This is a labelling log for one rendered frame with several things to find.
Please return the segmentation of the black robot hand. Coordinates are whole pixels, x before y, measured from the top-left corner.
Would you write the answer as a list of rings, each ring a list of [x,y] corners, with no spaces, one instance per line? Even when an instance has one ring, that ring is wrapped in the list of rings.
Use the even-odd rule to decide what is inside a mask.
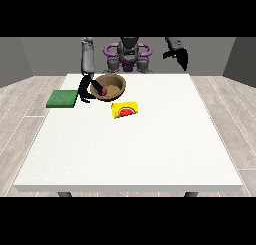
[[[166,59],[168,57],[176,58],[177,62],[181,65],[184,71],[187,70],[188,67],[188,52],[184,48],[180,48],[178,50],[170,50],[163,54],[163,58]]]
[[[99,95],[102,96],[103,87],[96,80],[93,80],[90,75],[84,75],[79,84],[78,94],[81,100],[85,103],[89,103],[90,99],[95,99],[95,96],[88,92],[90,84],[92,84]]]

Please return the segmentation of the brown wooden bowl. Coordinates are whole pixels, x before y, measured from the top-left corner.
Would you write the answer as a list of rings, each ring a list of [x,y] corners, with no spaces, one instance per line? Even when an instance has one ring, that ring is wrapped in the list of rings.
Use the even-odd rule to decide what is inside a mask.
[[[90,85],[91,94],[100,101],[111,102],[116,100],[124,93],[126,88],[125,79],[117,74],[104,74],[98,76],[96,81],[107,90],[105,96],[100,96],[96,88],[93,85]]]

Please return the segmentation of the green square pad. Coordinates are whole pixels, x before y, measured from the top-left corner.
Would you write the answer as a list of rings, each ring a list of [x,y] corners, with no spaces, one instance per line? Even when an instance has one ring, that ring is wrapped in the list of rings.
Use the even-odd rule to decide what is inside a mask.
[[[77,90],[54,90],[47,103],[47,108],[73,108],[78,96]]]

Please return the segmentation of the yellow cup with melon print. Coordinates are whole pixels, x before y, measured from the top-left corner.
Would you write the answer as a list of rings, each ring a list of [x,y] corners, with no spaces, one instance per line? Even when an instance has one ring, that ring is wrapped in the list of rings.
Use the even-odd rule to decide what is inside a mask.
[[[116,119],[136,114],[138,112],[138,104],[136,101],[113,103],[111,109],[112,116]]]

